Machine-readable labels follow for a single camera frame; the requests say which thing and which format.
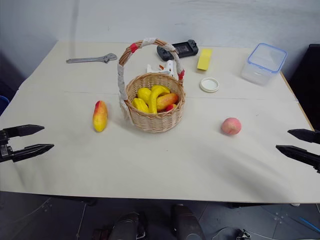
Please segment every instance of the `floor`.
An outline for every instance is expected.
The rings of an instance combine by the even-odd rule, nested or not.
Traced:
[[[1,192],[0,239],[75,240],[85,204],[55,197],[46,200],[47,196]],[[246,229],[279,240],[320,239],[319,232],[299,219],[302,217],[320,228],[320,213],[315,204],[230,208],[222,202],[115,198],[99,198],[96,205],[87,206],[79,239],[91,239],[93,229],[112,225],[123,214],[144,211],[149,222],[149,239],[174,240],[170,232],[170,208],[178,203],[193,211],[207,240],[224,227]],[[236,240],[237,232],[228,228],[215,240]],[[251,239],[266,238],[251,234]]]

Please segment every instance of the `wall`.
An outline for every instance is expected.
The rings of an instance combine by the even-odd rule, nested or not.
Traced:
[[[0,0],[1,51],[28,77],[57,40],[171,43],[288,51],[290,77],[310,43],[320,43],[318,0]]]

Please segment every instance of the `cable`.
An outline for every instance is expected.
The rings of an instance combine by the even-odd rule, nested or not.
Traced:
[[[218,237],[218,235],[219,235],[223,230],[226,230],[226,229],[239,229],[239,230],[240,230],[240,228],[237,228],[237,227],[226,226],[226,227],[224,227],[224,228],[221,228],[221,229],[218,231],[218,233],[211,238],[211,240],[213,240],[213,239],[215,239],[216,237]]]
[[[218,233],[211,238],[211,240],[213,240],[213,239],[215,239],[216,237],[218,237],[218,235],[219,235],[221,232],[223,232],[224,230],[226,230],[226,229],[236,229],[236,230],[242,231],[242,229],[239,228],[239,227],[226,226],[226,227],[224,227],[224,228],[221,228],[221,229],[218,231]],[[254,231],[249,231],[249,230],[246,230],[246,231],[249,232],[249,233],[251,233],[251,234],[257,235],[257,236],[259,236],[259,237],[265,238],[265,239],[269,239],[269,240],[280,240],[280,239],[275,239],[275,238],[271,238],[271,237],[268,237],[268,236],[263,236],[263,235],[261,235],[261,234],[259,234],[259,233],[254,232]]]
[[[259,233],[256,233],[256,232],[253,232],[253,231],[249,231],[249,230],[248,230],[248,232],[251,233],[251,234],[257,235],[257,236],[259,236],[259,237],[265,238],[265,239],[279,240],[279,239],[275,239],[275,238],[271,238],[271,237],[267,237],[267,236],[260,235]]]
[[[49,200],[51,199],[51,197],[49,197],[47,200],[44,201],[44,203],[42,203],[38,208],[36,208],[35,210],[33,210],[32,212],[30,212],[29,214],[27,215],[24,215],[20,218],[18,218],[17,220],[14,220],[14,221],[10,221],[10,222],[1,222],[0,224],[0,227],[3,227],[3,226],[6,226],[6,225],[10,225],[10,224],[14,224],[14,223],[17,223],[27,217],[29,217],[30,215],[34,214],[36,211],[38,211],[40,208],[42,208]]]
[[[84,204],[84,207],[83,207],[83,210],[82,210],[80,224],[79,224],[79,227],[78,227],[78,232],[75,235],[77,240],[79,240],[79,238],[80,238],[80,230],[81,230],[81,226],[82,226],[82,221],[84,220],[86,209],[87,209],[87,204]]]
[[[313,225],[311,222],[305,220],[303,217],[299,217],[301,221],[303,221],[304,223],[308,224],[310,227],[312,227],[313,229],[317,230],[320,233],[320,229],[317,228],[315,225]]]

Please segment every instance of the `wrench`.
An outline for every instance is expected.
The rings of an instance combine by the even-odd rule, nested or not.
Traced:
[[[103,62],[108,63],[110,60],[117,60],[117,56],[113,53],[109,53],[99,57],[85,57],[85,58],[71,58],[66,61],[67,64],[74,63],[86,63],[86,62]]]

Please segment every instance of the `gray floor tile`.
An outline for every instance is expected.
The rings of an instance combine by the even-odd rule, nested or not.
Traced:
[[[18,235],[26,226],[35,221],[41,211],[27,216],[48,197],[13,192],[0,192],[0,239],[9,240]]]
[[[18,234],[15,234],[14,240],[76,238],[83,204],[59,198],[52,198],[49,203],[49,206],[39,210],[34,219],[28,222]]]
[[[149,238],[150,240],[177,240],[171,233],[170,229],[163,225],[150,224],[149,225]]]
[[[213,237],[218,230],[225,227],[235,227],[253,231],[272,238],[277,221],[273,215],[274,211],[280,212],[280,206],[250,206],[242,208],[229,208],[225,203],[209,203],[205,209],[200,224],[207,239]],[[224,240],[235,238],[238,231],[226,229],[216,238]],[[253,240],[263,239],[253,235]]]
[[[320,213],[315,204],[301,204],[299,207],[284,204],[280,213],[281,223],[276,226],[275,239],[319,239],[320,232],[300,220],[300,217],[320,229]]]

